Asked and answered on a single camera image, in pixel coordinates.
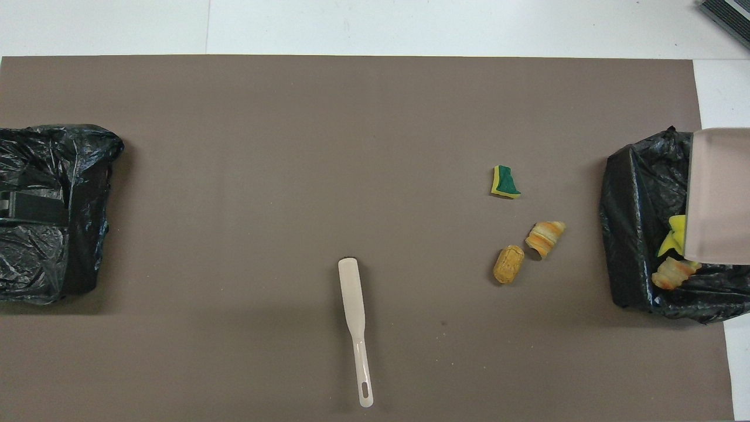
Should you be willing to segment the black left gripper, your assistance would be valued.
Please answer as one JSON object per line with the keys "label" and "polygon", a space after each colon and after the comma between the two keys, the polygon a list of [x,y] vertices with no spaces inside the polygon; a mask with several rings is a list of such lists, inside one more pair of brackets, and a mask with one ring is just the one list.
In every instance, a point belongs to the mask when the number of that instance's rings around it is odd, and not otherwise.
{"label": "black left gripper", "polygon": [[[32,220],[29,206],[32,203]],[[65,225],[65,202],[59,198],[47,198],[28,194],[1,194],[1,223],[40,223],[54,226]]]}

